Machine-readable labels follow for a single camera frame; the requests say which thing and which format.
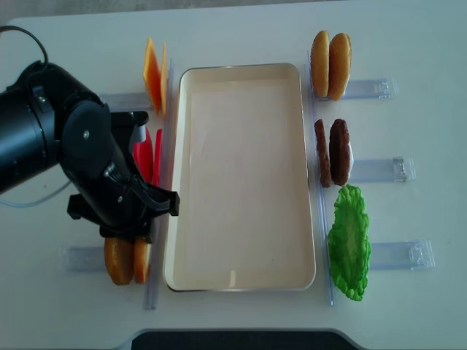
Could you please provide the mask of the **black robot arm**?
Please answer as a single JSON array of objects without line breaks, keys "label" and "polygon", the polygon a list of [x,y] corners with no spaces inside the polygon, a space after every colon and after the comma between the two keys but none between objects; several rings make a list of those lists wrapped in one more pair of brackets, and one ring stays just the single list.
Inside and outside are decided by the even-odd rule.
[{"label": "black robot arm", "polygon": [[133,241],[151,221],[179,213],[176,192],[146,182],[131,154],[146,112],[112,112],[60,66],[28,66],[1,94],[1,191],[60,166],[77,188],[68,214],[105,238]]}]

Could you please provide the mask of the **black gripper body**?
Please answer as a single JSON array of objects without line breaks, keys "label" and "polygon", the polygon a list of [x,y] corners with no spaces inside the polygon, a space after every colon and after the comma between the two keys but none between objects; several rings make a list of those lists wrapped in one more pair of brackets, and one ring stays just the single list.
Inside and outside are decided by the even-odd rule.
[{"label": "black gripper body", "polygon": [[105,238],[132,243],[149,235],[152,219],[179,215],[179,194],[143,180],[133,160],[111,162],[95,179],[70,170],[66,175],[79,191],[69,198],[68,215],[98,225]]}]

